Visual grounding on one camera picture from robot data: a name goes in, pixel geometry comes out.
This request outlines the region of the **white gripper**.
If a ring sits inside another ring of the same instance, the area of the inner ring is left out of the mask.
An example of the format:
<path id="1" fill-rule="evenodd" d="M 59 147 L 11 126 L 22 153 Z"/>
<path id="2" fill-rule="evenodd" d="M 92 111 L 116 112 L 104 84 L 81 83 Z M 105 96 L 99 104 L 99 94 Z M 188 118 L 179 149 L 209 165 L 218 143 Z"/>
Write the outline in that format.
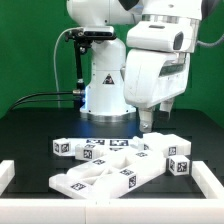
<path id="1" fill-rule="evenodd" d="M 184 63 L 179 54 L 132 49 L 127 56 L 124 78 L 124 98 L 138 108 L 150 108 L 159 103 L 159 115 L 169 118 L 173 97 L 183 93 L 187 86 L 190 54 Z M 140 131 L 151 132 L 153 110 L 140 109 Z"/>

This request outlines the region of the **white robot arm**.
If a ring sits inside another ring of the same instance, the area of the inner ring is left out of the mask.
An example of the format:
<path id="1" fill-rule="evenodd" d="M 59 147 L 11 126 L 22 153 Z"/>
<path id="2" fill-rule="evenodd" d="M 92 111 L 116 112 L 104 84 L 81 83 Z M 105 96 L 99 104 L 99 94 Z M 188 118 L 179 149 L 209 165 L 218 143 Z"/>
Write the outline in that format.
<path id="1" fill-rule="evenodd" d="M 81 116 L 119 121 L 140 116 L 153 126 L 154 108 L 167 119 L 187 86 L 190 54 L 200 22 L 220 0 L 67 0 L 78 27 L 70 32 L 76 56 L 92 50 L 91 81 Z"/>

